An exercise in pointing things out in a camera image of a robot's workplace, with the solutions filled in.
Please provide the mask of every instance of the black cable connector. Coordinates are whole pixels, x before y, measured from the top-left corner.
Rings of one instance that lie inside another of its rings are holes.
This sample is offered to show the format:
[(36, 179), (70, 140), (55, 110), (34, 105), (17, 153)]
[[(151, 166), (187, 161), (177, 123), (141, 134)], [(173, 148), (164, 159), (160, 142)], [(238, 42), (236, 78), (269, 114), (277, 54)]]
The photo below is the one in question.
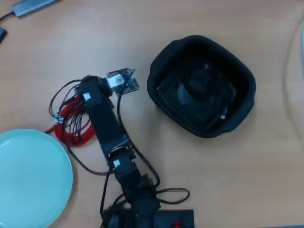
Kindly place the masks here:
[[(14, 11), (12, 11), (8, 14), (5, 14), (4, 16), (0, 17), (0, 22), (13, 15), (15, 15)], [(4, 38), (6, 37), (7, 34), (8, 34), (8, 32), (5, 29), (0, 27), (0, 43), (2, 42), (2, 40), (4, 40)]]
[(6, 35), (8, 34), (8, 32), (0, 27), (0, 43), (2, 42), (2, 40), (4, 40), (4, 38), (6, 37)]

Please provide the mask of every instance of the metal bracket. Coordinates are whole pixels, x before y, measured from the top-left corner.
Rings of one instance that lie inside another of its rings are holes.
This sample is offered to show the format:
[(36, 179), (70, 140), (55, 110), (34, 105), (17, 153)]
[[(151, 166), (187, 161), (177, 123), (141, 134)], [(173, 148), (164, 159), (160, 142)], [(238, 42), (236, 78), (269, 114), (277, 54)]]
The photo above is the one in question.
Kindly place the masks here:
[(106, 80), (112, 90), (112, 92), (119, 95), (120, 88), (126, 86), (123, 94), (127, 94), (139, 89), (139, 85), (134, 77), (135, 70), (125, 68), (116, 70), (106, 74)]

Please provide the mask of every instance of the red marking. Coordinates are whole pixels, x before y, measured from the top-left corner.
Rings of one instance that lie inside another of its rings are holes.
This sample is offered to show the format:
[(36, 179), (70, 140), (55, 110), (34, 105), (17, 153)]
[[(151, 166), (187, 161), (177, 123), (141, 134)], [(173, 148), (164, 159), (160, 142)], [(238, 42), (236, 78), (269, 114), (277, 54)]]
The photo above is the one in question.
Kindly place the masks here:
[(173, 222), (171, 224), (172, 227), (174, 228), (181, 228), (182, 227), (182, 222)]

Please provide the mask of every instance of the black cable plug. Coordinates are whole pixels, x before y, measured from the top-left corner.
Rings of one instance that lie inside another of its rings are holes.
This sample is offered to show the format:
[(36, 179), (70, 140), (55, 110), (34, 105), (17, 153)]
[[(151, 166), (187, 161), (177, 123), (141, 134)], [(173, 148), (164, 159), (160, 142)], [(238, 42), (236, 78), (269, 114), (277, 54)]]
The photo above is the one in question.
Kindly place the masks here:
[(2, 42), (2, 40), (4, 40), (4, 38), (6, 37), (6, 35), (8, 34), (8, 32), (0, 27), (0, 43)]

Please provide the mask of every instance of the robotic arm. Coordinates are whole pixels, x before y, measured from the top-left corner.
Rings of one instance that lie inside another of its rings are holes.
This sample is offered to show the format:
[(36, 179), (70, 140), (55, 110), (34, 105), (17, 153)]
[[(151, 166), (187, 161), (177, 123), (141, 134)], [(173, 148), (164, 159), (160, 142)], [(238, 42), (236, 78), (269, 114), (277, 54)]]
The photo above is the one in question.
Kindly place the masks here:
[(104, 226), (192, 228), (194, 227), (192, 210), (157, 212), (161, 207), (156, 197), (157, 186), (147, 174), (140, 174), (134, 161), (136, 156), (132, 141), (114, 115), (109, 97), (113, 92), (122, 96), (137, 90), (138, 84), (133, 73), (133, 70), (126, 68), (108, 73), (107, 78), (87, 76), (76, 88), (76, 95), (80, 102), (85, 103), (85, 110), (108, 166), (120, 183), (125, 200), (131, 205), (131, 209), (121, 208), (119, 213), (104, 219)]

